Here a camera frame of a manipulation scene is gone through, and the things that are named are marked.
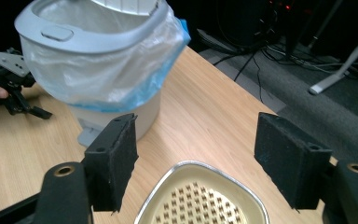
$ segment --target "wooden table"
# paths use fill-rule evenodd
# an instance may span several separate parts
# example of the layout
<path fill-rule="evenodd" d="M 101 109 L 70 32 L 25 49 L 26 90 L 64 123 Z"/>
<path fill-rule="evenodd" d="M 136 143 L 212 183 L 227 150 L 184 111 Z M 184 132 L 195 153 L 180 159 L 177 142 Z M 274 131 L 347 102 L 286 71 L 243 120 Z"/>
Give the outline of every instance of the wooden table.
<path fill-rule="evenodd" d="M 10 116 L 0 106 L 0 210 L 39 192 L 49 168 L 84 158 L 76 141 L 81 129 L 68 107 L 37 85 L 23 94 L 53 116 Z M 158 118 L 137 143 L 140 157 L 120 213 L 96 213 L 95 223 L 133 223 L 152 188 L 185 160 L 205 162 L 247 186 L 266 206 L 270 223 L 322 223 L 322 203 L 317 211 L 292 210 L 254 159 L 260 111 L 273 113 L 185 49 L 164 83 Z"/>

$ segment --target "aluminum tray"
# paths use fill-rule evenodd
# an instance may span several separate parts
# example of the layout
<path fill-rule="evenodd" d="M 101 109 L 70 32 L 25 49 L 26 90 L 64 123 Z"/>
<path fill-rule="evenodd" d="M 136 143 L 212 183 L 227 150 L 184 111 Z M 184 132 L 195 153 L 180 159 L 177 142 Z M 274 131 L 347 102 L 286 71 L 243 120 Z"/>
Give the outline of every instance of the aluminum tray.
<path fill-rule="evenodd" d="M 264 204 L 210 165 L 182 161 L 157 183 L 135 224 L 269 224 Z"/>

